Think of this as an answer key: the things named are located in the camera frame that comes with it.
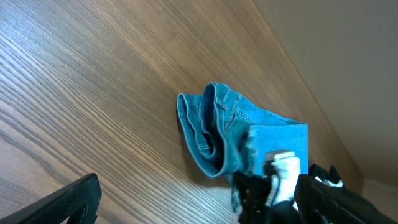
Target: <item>white wall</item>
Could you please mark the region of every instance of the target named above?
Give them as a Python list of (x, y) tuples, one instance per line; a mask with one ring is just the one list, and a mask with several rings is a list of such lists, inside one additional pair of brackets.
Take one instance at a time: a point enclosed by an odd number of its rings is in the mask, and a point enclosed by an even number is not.
[(398, 185), (398, 1), (255, 2), (364, 177)]
[(362, 196), (380, 212), (398, 222), (398, 188), (375, 180), (365, 180)]

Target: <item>wooden surface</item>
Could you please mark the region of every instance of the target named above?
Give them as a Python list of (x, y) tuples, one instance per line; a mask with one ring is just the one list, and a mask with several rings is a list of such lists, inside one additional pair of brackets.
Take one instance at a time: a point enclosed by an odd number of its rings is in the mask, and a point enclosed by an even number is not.
[(310, 162), (362, 176), (251, 1), (2, 0), (0, 217), (96, 172), (98, 223), (234, 223), (176, 97), (225, 82), (310, 125)]

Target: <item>folded jeans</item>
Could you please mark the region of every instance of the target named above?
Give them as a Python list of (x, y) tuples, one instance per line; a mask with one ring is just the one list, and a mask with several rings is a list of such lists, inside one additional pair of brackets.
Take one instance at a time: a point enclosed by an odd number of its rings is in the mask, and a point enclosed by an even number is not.
[(188, 150), (209, 178), (263, 175), (265, 153), (279, 149), (293, 151), (308, 173), (308, 125), (259, 108), (226, 84), (179, 94), (177, 113)]

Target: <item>wood grain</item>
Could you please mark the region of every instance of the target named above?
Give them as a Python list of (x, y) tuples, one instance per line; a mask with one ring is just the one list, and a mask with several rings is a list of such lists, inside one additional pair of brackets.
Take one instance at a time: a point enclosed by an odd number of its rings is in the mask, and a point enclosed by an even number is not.
[(210, 81), (308, 122), (310, 161), (363, 178), (251, 1), (0, 2), (0, 217), (89, 173), (98, 223), (234, 223), (194, 164), (177, 94)]

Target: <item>denim fabric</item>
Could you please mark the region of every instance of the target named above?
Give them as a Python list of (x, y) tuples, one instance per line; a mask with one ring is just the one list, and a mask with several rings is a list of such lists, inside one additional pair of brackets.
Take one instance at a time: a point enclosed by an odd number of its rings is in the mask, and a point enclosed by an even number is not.
[(259, 108), (228, 85), (212, 82), (202, 95), (179, 94), (177, 113), (193, 159), (210, 178), (231, 181), (237, 170), (262, 175), (265, 153), (279, 149), (294, 151), (301, 173), (308, 173), (307, 124)]

